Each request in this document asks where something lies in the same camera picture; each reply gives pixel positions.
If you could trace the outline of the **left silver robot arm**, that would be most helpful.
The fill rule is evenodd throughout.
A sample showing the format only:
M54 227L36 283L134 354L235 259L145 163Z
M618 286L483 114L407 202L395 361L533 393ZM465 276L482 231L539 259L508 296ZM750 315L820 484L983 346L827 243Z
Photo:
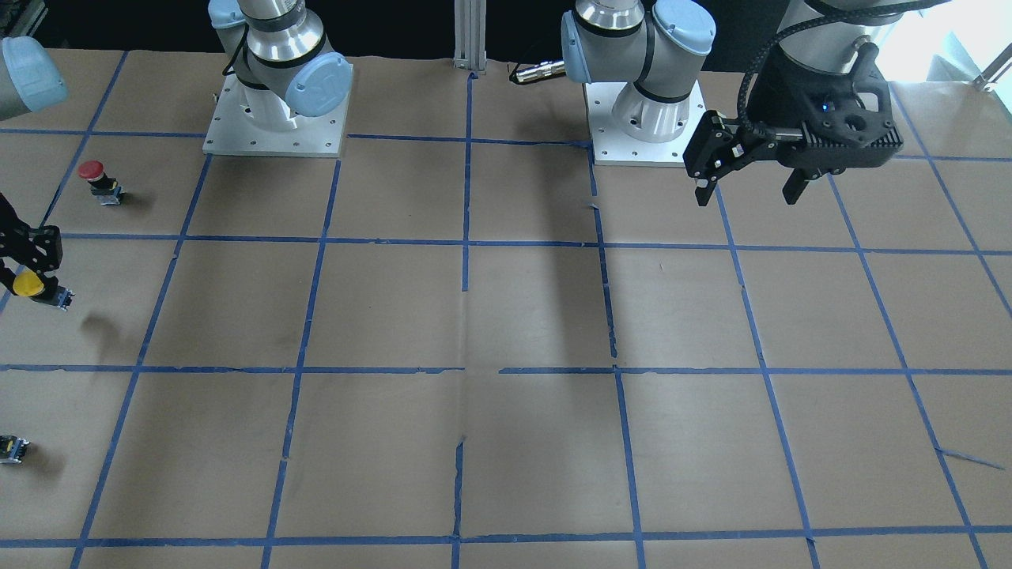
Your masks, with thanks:
M775 35L751 58L736 118L712 109L683 154L698 205L720 178L757 161L791 169L784 201L807 184L851 168L886 164L903 148L878 37L931 1L791 1ZM672 140L684 130L690 91L718 36L694 1L578 1L561 18L561 57L575 83L619 82L614 118L635 139Z

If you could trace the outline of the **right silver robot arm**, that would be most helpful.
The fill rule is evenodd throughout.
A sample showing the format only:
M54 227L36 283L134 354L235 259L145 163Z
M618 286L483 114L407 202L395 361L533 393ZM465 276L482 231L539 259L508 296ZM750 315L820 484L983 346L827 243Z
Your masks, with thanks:
M353 66L331 46L303 1L212 1L228 55L202 150L210 156L339 158ZM11 295L65 310L71 289L55 276L62 239L53 224L29 226L2 202L2 284Z

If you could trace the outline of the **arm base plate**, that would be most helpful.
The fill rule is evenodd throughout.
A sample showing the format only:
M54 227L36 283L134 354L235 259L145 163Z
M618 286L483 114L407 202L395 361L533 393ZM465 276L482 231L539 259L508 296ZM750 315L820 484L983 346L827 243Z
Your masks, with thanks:
M202 151L216 156L338 159L350 98L325 115L299 115L278 95L225 78Z
M672 104L651 100L630 82L585 84L584 94L597 164L685 167L685 148L706 108L698 81Z

